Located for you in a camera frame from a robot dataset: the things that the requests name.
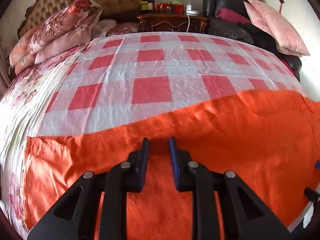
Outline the orange pants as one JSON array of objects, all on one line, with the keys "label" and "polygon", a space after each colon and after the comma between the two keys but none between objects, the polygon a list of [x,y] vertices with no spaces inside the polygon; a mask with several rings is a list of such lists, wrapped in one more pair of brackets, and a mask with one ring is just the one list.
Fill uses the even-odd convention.
[{"label": "orange pants", "polygon": [[77,137],[29,137],[31,239],[288,239],[319,184],[319,103],[250,90]]}]

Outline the pink checkered plastic sheet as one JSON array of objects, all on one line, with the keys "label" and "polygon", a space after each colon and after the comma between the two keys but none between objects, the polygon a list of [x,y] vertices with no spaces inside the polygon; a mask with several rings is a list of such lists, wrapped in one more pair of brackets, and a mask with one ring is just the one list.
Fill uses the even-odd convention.
[{"label": "pink checkered plastic sheet", "polygon": [[48,103],[38,136],[99,132],[245,90],[305,93],[271,52],[211,35],[96,38],[75,58]]}]

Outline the floral pink bedsheet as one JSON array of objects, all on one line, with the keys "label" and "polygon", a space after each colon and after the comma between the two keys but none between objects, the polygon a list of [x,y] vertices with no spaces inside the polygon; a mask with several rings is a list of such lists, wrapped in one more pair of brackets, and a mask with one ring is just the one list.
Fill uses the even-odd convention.
[{"label": "floral pink bedsheet", "polygon": [[93,61],[90,42],[27,68],[1,99],[1,221],[30,229],[86,169],[81,136],[90,107],[71,109]]}]

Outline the large pink floral pillow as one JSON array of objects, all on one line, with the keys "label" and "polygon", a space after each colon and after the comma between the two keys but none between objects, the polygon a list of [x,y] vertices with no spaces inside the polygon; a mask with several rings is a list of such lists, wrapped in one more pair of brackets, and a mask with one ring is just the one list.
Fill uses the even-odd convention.
[{"label": "large pink floral pillow", "polygon": [[251,23],[275,39],[280,53],[297,57],[310,55],[298,31],[274,8],[259,0],[245,0],[244,6]]}]

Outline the black garment on chair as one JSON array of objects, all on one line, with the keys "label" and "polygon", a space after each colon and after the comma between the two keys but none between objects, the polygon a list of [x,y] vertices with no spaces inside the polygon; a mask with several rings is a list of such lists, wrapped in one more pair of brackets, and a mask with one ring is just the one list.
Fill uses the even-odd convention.
[{"label": "black garment on chair", "polygon": [[254,45],[256,47],[269,51],[274,55],[276,55],[277,57],[279,56],[279,51],[277,50],[276,41],[270,34],[252,25],[251,23],[242,24],[238,22],[237,25],[240,28],[244,29],[246,32],[248,32],[249,35],[251,35],[254,41]]}]

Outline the dark wooden nightstand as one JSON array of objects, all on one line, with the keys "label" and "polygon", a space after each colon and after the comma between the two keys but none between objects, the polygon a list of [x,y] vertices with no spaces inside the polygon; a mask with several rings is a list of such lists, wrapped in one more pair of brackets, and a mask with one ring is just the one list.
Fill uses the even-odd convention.
[{"label": "dark wooden nightstand", "polygon": [[142,32],[173,31],[204,34],[209,19],[202,16],[175,14],[144,14],[139,15]]}]

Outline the folded floral quilt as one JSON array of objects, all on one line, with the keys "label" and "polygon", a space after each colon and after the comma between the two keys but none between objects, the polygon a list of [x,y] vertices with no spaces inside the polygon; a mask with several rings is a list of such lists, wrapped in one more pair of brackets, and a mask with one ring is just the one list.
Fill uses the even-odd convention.
[{"label": "folded floral quilt", "polygon": [[102,12],[103,7],[95,2],[77,0],[50,16],[19,39],[9,55],[11,68],[18,75],[33,64],[88,43]]}]

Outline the red cup on nightstand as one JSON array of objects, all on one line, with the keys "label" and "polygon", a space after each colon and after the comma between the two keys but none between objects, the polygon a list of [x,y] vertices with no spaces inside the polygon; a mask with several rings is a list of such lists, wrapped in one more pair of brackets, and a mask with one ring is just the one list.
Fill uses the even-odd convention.
[{"label": "red cup on nightstand", "polygon": [[179,3],[172,3],[171,4],[171,12],[175,15],[183,15],[184,14],[184,5]]}]

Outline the magenta cushion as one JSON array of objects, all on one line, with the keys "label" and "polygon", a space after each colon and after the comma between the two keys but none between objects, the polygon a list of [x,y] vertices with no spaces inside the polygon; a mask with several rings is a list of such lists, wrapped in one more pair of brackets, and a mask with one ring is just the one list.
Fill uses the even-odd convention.
[{"label": "magenta cushion", "polygon": [[235,24],[238,22],[240,22],[242,24],[251,23],[251,21],[248,18],[238,14],[237,12],[232,11],[231,9],[227,9],[227,8],[219,9],[215,15],[217,18],[221,18],[223,20],[226,20],[228,22],[235,23]]}]

